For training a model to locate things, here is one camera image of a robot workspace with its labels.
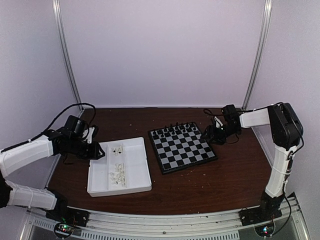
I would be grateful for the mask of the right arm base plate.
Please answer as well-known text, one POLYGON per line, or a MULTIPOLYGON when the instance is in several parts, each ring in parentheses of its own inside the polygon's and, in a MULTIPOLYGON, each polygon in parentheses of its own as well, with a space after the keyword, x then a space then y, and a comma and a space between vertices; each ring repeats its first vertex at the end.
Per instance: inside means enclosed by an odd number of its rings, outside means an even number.
POLYGON ((243 226, 255 225, 262 222, 271 221, 282 216, 280 209, 272 212, 264 212, 260 207, 244 208, 238 212, 243 226))

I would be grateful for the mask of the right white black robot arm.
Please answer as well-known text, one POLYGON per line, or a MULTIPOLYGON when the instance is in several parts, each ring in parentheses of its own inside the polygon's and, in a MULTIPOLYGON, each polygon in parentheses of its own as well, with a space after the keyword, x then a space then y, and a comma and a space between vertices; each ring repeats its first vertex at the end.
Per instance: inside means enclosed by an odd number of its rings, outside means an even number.
POLYGON ((219 119, 219 115, 207 108, 203 112, 211 117, 211 125, 206 127, 201 137, 217 145, 226 144, 228 137, 240 135, 242 129, 266 125, 270 127, 275 154, 270 178, 261 196, 256 216, 261 221, 276 216, 285 198, 294 156, 304 146, 304 129, 291 104, 278 102, 252 110, 239 110, 229 104, 221 109, 224 122, 219 119))

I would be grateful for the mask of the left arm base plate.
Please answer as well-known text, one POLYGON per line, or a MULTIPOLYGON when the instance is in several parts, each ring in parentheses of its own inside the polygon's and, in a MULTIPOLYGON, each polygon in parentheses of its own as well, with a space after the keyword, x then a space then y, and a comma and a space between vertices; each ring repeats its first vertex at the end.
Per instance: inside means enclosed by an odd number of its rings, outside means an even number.
POLYGON ((62 222, 70 226, 86 227, 90 213, 85 210, 67 208, 64 214, 59 214, 54 210, 45 210, 48 219, 62 222))

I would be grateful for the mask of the white plastic compartment tray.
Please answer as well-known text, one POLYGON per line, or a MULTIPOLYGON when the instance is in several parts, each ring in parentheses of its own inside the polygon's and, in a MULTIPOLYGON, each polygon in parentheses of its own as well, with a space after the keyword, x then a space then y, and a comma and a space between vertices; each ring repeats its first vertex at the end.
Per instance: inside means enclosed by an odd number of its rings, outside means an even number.
POLYGON ((91 160, 87 193, 106 197, 147 192, 152 181, 143 137, 101 142, 105 156, 91 160))

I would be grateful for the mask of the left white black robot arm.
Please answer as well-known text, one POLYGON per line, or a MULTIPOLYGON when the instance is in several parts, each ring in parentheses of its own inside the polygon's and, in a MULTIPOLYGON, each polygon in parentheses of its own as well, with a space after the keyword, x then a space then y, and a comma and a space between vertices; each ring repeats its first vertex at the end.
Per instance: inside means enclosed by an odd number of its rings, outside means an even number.
POLYGON ((60 155, 74 155, 82 160, 99 160, 106 154, 93 138, 98 127, 70 115, 58 130, 46 129, 39 136, 0 151, 0 206, 39 208, 61 222, 72 218, 67 199, 54 190, 37 189, 7 180, 13 172, 38 160, 60 155))

